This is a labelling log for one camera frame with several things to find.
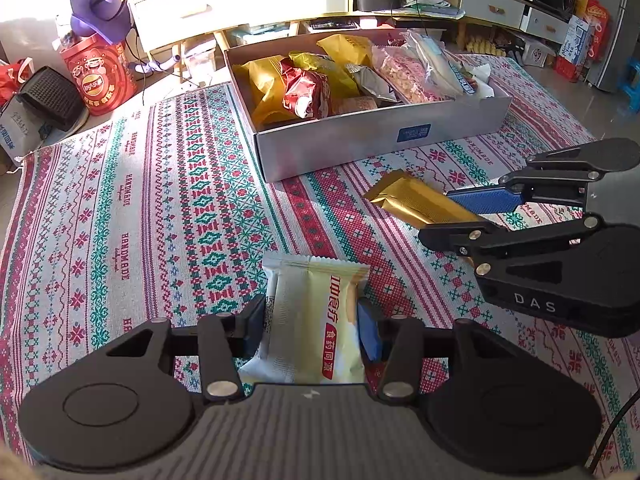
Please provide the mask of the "cream green snack packet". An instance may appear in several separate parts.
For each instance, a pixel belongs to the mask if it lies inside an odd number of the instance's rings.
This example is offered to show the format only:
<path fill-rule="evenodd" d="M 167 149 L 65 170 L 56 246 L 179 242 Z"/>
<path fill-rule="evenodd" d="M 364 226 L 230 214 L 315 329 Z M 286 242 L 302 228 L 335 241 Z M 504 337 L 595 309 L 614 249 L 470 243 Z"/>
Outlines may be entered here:
<path fill-rule="evenodd" d="M 265 326 L 242 382 L 360 384 L 364 365 L 357 300 L 370 266 L 326 257 L 265 252 Z"/>

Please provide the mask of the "gold snack bar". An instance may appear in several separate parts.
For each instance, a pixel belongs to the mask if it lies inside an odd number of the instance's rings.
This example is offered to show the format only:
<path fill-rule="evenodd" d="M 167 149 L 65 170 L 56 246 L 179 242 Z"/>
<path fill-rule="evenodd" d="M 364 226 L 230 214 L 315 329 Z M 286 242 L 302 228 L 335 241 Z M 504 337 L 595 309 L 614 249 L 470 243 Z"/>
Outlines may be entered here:
<path fill-rule="evenodd" d="M 363 197 L 418 230 L 429 224 L 484 221 L 478 214 L 402 170 L 383 176 Z"/>

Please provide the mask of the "clear blue wafer packet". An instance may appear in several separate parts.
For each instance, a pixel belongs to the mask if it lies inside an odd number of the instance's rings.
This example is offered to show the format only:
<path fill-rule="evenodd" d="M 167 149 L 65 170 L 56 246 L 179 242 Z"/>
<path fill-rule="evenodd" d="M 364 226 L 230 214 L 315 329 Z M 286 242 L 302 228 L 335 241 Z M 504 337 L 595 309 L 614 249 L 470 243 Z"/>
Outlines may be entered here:
<path fill-rule="evenodd" d="M 416 52 L 425 70 L 425 82 L 447 98 L 472 96 L 473 85 L 460 70 L 449 61 L 445 50 L 428 35 L 414 30 L 404 33 L 406 45 Z"/>

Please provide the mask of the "clear pink snack bag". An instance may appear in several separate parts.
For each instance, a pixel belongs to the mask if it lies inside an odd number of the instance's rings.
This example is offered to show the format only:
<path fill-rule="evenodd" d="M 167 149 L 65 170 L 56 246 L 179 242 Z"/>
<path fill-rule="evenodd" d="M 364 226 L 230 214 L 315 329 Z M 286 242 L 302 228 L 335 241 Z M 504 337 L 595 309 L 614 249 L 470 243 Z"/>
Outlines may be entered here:
<path fill-rule="evenodd" d="M 451 96 L 440 90 L 431 81 L 431 74 L 420 58 L 407 47 L 374 47 L 372 49 L 374 69 L 409 104 L 450 101 Z"/>

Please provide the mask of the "grey white snack packet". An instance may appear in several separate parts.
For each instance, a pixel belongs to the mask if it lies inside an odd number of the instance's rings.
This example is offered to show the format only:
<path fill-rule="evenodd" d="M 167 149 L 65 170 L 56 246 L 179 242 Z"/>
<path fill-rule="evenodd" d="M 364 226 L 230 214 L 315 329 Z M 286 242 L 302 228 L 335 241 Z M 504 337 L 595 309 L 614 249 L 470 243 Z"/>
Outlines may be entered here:
<path fill-rule="evenodd" d="M 392 86 L 373 68 L 348 63 L 345 65 L 345 70 L 356 82 L 358 88 L 366 96 L 375 99 L 378 104 L 396 105 L 400 102 Z"/>

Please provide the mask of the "red orange snack packet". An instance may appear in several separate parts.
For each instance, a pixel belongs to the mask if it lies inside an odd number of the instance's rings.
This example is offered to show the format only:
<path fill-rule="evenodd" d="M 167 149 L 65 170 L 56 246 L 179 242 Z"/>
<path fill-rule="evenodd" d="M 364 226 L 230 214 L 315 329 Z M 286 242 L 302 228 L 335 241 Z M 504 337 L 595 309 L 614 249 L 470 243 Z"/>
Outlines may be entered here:
<path fill-rule="evenodd" d="M 290 58 L 280 61 L 284 84 L 283 107 L 300 119 L 322 119 L 331 111 L 329 78 L 322 73 L 303 70 Z"/>

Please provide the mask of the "large yellow snack bag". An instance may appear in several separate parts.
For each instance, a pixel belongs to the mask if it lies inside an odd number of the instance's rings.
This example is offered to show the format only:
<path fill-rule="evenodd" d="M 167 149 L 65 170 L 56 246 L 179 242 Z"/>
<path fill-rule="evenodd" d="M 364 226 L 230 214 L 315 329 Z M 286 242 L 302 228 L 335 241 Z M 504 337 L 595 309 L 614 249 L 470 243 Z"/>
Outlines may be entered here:
<path fill-rule="evenodd" d="M 333 34 L 317 41 L 326 55 L 341 66 L 372 66 L 372 41 L 367 37 Z"/>

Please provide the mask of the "orange cracker packet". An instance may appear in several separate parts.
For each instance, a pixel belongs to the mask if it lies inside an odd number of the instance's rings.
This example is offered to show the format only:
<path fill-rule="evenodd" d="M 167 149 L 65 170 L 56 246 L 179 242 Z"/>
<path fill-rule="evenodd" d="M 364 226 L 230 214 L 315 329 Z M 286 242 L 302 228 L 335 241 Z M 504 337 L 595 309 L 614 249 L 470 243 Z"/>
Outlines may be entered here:
<path fill-rule="evenodd" d="M 344 99 L 337 107 L 337 115 L 352 114 L 357 112 L 366 112 L 367 110 L 376 110 L 378 103 L 375 98 L 370 96 L 356 96 L 356 98 Z"/>

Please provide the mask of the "small yellow chip bag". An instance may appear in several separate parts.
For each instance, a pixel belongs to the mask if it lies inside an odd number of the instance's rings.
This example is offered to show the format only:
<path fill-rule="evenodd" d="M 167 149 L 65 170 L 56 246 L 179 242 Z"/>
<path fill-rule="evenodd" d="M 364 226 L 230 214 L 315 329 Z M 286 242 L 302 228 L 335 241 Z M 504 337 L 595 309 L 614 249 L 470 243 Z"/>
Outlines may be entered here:
<path fill-rule="evenodd" d="M 292 51 L 288 56 L 297 68 L 326 76 L 330 88 L 331 107 L 334 112 L 344 100 L 360 96 L 356 82 L 329 56 L 298 51 Z"/>

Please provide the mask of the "blue plastic stool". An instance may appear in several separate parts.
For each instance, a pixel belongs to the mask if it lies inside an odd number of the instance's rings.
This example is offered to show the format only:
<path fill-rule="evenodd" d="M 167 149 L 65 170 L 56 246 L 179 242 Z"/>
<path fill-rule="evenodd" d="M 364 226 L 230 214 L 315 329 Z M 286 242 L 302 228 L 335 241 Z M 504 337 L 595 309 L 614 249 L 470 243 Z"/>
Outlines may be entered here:
<path fill-rule="evenodd" d="M 620 81 L 620 90 L 628 98 L 629 109 L 638 114 L 640 110 L 640 61 L 630 58 Z"/>

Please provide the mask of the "white cardboard box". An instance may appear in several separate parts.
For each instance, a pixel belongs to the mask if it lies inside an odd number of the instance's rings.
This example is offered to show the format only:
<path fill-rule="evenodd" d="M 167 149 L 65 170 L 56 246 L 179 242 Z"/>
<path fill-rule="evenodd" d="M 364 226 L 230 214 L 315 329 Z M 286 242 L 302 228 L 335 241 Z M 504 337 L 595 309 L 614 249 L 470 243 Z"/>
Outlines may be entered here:
<path fill-rule="evenodd" d="M 254 102 L 247 76 L 233 73 L 231 84 L 241 118 L 250 129 L 248 144 L 267 182 L 405 148 L 493 133 L 502 126 L 512 102 L 492 73 L 495 94 L 482 100 L 399 104 L 318 120 L 279 119 L 261 126 L 250 117 Z"/>

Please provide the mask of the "red round tin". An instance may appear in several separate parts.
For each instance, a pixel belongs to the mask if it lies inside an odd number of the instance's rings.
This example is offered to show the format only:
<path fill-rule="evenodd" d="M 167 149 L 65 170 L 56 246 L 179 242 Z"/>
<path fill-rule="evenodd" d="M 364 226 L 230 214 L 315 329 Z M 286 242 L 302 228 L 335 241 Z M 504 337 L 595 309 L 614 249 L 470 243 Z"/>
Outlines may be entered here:
<path fill-rule="evenodd" d="M 62 60 L 92 116 L 120 107 L 136 93 L 124 44 L 108 44 L 99 34 L 61 51 Z"/>

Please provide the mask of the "white paper bag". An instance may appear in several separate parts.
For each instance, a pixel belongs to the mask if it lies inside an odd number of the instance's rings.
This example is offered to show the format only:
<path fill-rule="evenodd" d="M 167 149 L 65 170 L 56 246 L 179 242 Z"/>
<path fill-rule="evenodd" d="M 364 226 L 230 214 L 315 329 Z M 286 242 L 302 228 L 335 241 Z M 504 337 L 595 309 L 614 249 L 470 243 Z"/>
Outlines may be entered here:
<path fill-rule="evenodd" d="M 37 116 L 14 96 L 2 108 L 0 118 L 1 147 L 16 166 L 37 151 L 54 130 L 50 122 Z"/>

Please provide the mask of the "red plastic bag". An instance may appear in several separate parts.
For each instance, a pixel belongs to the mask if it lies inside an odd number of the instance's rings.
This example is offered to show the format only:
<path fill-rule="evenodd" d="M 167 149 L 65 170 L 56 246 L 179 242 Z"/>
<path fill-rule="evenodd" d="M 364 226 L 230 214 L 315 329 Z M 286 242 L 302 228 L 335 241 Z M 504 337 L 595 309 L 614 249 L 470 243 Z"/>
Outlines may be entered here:
<path fill-rule="evenodd" d="M 29 80 L 34 71 L 32 58 L 23 58 L 13 64 L 1 62 L 0 107 L 4 107 L 12 99 L 12 96 L 20 91 L 21 86 Z"/>

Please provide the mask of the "purple toy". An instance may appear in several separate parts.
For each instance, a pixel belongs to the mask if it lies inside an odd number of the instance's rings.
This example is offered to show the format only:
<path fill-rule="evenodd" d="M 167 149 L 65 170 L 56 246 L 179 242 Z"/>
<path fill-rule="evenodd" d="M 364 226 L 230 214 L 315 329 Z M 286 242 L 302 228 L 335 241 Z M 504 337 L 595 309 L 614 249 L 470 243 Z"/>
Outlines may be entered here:
<path fill-rule="evenodd" d="M 119 44 L 132 29 L 128 0 L 70 0 L 70 7 L 70 28 L 78 37 L 98 34 L 108 44 Z"/>

